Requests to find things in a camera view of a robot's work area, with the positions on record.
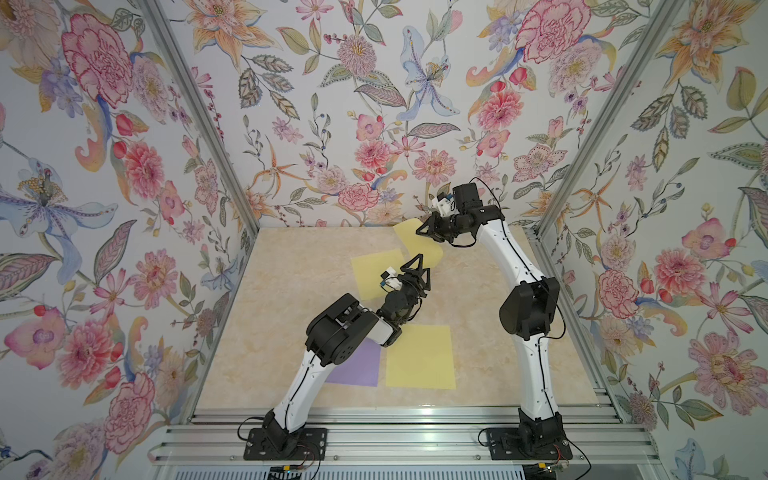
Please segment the yellow paper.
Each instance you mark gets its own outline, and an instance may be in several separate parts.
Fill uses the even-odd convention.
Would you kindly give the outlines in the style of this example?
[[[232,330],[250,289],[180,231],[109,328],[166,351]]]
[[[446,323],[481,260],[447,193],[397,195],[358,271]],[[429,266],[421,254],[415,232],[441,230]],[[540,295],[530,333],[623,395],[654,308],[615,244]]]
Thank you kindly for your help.
[[[384,297],[386,292],[381,287],[381,275],[389,268],[398,272],[404,262],[400,249],[353,257],[351,265],[358,290],[357,298],[369,301]]]
[[[442,247],[431,238],[416,234],[416,230],[421,225],[422,221],[418,218],[411,218],[396,224],[393,229],[408,250],[410,258],[422,254],[424,267],[434,268],[443,259],[444,252]]]
[[[398,340],[387,348],[386,386],[454,390],[456,376],[450,327],[405,325]]]

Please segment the purple paper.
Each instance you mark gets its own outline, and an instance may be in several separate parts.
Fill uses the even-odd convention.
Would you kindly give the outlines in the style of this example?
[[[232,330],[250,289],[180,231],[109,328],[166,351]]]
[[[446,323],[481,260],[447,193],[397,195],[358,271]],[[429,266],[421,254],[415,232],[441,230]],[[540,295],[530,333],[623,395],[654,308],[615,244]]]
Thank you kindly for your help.
[[[349,359],[337,366],[326,382],[338,385],[377,387],[382,347],[365,339]]]

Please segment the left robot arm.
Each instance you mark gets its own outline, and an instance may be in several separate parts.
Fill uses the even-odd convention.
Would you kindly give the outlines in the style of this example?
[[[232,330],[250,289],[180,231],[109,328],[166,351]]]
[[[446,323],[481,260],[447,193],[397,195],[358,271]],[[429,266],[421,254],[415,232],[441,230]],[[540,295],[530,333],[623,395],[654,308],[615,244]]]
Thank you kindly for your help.
[[[364,341],[387,348],[399,339],[403,326],[414,319],[431,290],[424,255],[415,255],[397,271],[387,269],[381,275],[380,287],[385,299],[377,310],[363,306],[347,293],[309,323],[297,375],[281,402],[265,415],[259,430],[266,445],[276,452],[288,454],[298,445],[299,432],[327,378]]]

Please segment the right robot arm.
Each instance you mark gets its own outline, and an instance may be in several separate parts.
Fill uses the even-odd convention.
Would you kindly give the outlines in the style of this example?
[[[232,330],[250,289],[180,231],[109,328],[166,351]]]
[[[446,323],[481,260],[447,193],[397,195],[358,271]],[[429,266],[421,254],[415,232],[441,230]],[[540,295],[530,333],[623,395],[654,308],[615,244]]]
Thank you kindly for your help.
[[[508,284],[499,320],[513,337],[522,380],[518,425],[486,428],[479,442],[495,460],[571,459],[571,443],[552,391],[549,365],[551,326],[559,311],[558,281],[545,276],[529,260],[500,207],[485,205],[475,184],[458,185],[450,194],[437,195],[432,207],[417,234],[449,245],[464,234],[471,235],[491,254]]]

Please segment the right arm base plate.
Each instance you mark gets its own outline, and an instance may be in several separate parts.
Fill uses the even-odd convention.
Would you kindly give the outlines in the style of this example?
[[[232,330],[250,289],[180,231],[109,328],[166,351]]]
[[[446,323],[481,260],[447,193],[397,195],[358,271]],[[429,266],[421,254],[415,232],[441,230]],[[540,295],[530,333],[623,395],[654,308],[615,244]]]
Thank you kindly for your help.
[[[564,438],[538,438],[519,428],[486,428],[479,432],[478,441],[489,450],[494,461],[556,463],[573,459],[571,446]]]

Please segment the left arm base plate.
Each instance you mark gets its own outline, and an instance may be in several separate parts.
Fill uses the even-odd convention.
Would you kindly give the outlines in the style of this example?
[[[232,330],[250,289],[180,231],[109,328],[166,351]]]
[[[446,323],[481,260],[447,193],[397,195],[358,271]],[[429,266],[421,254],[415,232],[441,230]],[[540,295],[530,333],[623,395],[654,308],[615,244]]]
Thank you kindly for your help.
[[[246,461],[324,460],[328,445],[325,428],[302,428],[291,434],[251,429],[243,453]]]

